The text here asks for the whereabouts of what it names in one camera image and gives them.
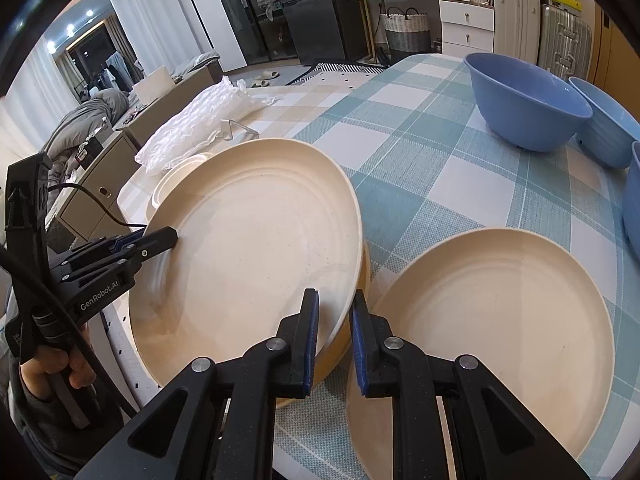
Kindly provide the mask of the person's left hand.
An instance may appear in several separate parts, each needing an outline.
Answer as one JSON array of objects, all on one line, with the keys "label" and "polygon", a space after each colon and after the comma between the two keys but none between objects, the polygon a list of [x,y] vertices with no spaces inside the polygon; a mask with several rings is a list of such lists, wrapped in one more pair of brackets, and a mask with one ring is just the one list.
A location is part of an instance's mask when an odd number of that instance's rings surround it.
[{"label": "person's left hand", "polygon": [[77,346],[69,352],[40,346],[30,360],[20,365],[22,382],[35,398],[46,400],[53,394],[49,377],[67,367],[70,368],[70,385],[75,389],[88,387],[96,380],[96,373]]}]

